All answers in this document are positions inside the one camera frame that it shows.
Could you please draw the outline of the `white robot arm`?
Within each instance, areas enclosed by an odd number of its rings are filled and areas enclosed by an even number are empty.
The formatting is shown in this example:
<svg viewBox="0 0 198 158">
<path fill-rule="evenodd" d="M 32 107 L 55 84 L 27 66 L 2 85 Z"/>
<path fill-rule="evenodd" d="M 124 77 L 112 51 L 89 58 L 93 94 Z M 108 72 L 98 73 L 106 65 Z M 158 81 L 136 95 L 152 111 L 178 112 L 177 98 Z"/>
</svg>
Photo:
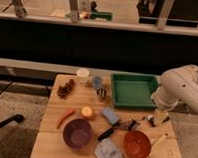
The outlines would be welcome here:
<svg viewBox="0 0 198 158">
<path fill-rule="evenodd" d="M 193 64 L 165 71 L 151 99 L 159 110 L 172 110 L 182 101 L 198 114 L 198 66 Z"/>
</svg>

